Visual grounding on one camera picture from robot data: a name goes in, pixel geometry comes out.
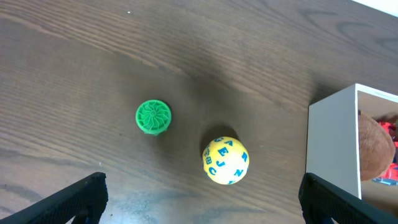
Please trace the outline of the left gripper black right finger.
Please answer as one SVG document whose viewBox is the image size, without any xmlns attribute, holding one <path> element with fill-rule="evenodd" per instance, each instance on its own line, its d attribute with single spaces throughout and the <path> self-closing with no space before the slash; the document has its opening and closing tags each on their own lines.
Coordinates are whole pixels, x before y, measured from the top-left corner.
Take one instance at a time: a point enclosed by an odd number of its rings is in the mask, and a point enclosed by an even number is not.
<svg viewBox="0 0 398 224">
<path fill-rule="evenodd" d="M 321 177 L 304 174 L 298 199 L 306 224 L 393 224 L 397 218 Z"/>
</svg>

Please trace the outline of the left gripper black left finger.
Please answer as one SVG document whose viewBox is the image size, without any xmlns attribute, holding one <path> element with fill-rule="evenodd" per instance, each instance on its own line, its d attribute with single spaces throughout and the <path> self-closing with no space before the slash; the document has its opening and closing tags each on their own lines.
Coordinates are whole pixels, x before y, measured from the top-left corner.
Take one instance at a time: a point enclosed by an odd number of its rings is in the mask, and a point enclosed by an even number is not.
<svg viewBox="0 0 398 224">
<path fill-rule="evenodd" d="M 106 174 L 95 172 L 51 196 L 1 219 L 1 223 L 99 223 L 108 202 Z"/>
</svg>

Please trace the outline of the red toy truck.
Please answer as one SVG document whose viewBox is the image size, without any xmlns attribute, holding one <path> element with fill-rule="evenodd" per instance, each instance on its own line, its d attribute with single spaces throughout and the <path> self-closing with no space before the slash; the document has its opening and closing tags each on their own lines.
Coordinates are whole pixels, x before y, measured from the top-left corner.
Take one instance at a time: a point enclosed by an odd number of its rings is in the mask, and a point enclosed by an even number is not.
<svg viewBox="0 0 398 224">
<path fill-rule="evenodd" d="M 385 171 L 373 179 L 373 182 L 397 187 L 397 126 L 387 121 L 378 123 L 389 136 L 389 157 Z"/>
</svg>

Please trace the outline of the brown plush toy with carrot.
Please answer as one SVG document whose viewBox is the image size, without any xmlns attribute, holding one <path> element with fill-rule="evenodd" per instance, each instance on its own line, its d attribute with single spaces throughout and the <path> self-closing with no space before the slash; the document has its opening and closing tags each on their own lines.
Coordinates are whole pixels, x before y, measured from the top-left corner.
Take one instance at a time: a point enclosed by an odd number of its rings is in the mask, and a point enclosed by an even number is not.
<svg viewBox="0 0 398 224">
<path fill-rule="evenodd" d="M 358 115 L 360 179 L 375 179 L 387 167 L 389 136 L 379 123 L 365 113 Z"/>
</svg>

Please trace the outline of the white cardboard box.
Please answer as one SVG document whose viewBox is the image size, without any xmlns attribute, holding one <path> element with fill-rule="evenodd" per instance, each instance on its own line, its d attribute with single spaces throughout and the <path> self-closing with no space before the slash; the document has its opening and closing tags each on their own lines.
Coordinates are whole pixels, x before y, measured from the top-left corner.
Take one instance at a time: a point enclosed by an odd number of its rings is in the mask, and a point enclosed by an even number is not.
<svg viewBox="0 0 398 224">
<path fill-rule="evenodd" d="M 310 105 L 305 170 L 397 215 L 397 187 L 360 181 L 359 112 L 391 118 L 397 114 L 397 96 L 356 83 Z"/>
</svg>

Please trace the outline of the yellow ball with blue letters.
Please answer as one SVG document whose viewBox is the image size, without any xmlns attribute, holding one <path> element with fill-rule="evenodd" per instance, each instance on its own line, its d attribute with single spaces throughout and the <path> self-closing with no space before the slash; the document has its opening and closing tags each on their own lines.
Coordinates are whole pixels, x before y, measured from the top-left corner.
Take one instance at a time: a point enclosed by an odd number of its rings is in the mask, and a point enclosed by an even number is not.
<svg viewBox="0 0 398 224">
<path fill-rule="evenodd" d="M 239 182 L 248 172 L 249 153 L 243 144 L 232 137 L 218 137 L 206 146 L 202 155 L 203 170 L 217 184 Z"/>
</svg>

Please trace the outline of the green ribbed plastic wheel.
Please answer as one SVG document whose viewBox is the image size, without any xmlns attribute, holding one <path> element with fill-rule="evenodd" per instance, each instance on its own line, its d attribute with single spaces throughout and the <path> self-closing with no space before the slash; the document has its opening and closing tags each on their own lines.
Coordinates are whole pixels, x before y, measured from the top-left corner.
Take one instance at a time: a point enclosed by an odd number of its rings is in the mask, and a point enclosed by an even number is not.
<svg viewBox="0 0 398 224">
<path fill-rule="evenodd" d="M 141 131 L 157 136 L 170 126 L 172 112 L 169 106 L 161 100 L 147 100 L 136 110 L 135 119 Z"/>
</svg>

